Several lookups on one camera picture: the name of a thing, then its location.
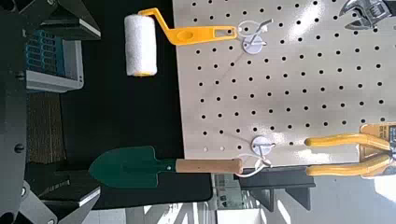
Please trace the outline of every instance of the metal frame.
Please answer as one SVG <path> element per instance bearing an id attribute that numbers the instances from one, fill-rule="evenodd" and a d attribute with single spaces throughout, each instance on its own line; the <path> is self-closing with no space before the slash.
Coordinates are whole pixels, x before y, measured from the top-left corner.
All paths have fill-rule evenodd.
<path id="1" fill-rule="evenodd" d="M 24 48 L 28 35 L 49 18 L 59 5 L 97 26 L 80 0 L 33 0 L 24 8 L 18 8 L 21 7 L 18 1 L 7 2 L 10 3 L 9 7 L 0 7 L 0 27 L 4 33 L 0 37 L 0 179 L 6 180 L 0 185 L 2 224 L 12 223 L 21 205 L 27 113 Z"/>

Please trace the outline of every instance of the paint roller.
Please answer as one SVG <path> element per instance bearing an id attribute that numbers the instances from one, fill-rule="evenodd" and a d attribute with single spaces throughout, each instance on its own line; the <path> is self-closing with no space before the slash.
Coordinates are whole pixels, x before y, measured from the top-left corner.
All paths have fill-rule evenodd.
<path id="1" fill-rule="evenodd" d="M 127 16 L 125 25 L 125 54 L 128 76 L 151 77 L 157 73 L 157 41 L 154 16 L 169 42 L 176 46 L 230 40 L 237 37 L 234 26 L 196 26 L 170 29 L 158 8 L 142 10 Z"/>

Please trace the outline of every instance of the floor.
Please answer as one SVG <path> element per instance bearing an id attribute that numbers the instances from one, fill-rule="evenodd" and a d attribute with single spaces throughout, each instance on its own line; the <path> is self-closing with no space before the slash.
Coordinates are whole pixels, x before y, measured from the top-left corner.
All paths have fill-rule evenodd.
<path id="1" fill-rule="evenodd" d="M 51 163 L 65 160 L 61 104 L 58 93 L 28 94 L 27 160 Z"/>

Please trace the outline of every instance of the metal stand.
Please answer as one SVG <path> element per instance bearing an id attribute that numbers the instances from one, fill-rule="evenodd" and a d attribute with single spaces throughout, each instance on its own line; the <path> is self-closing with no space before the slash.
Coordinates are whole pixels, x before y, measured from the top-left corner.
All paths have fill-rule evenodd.
<path id="1" fill-rule="evenodd" d="M 274 212 L 275 189 L 284 189 L 306 210 L 311 210 L 310 188 L 314 177 L 306 175 L 305 167 L 271 168 L 249 178 L 240 178 L 241 189 L 249 190 L 265 208 Z"/>
<path id="2" fill-rule="evenodd" d="M 64 198 L 42 202 L 30 191 L 29 184 L 24 182 L 21 196 L 20 214 L 15 223 L 25 223 L 27 219 L 33 224 L 76 224 L 82 223 L 96 204 L 100 196 L 100 188 L 86 192 L 79 200 Z"/>

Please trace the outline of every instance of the paint roller cover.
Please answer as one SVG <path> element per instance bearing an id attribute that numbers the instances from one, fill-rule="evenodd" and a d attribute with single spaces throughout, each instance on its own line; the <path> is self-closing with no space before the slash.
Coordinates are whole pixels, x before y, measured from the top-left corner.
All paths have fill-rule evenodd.
<path id="1" fill-rule="evenodd" d="M 155 23 L 151 17 L 125 17 L 125 53 L 128 76 L 147 77 L 157 73 Z"/>

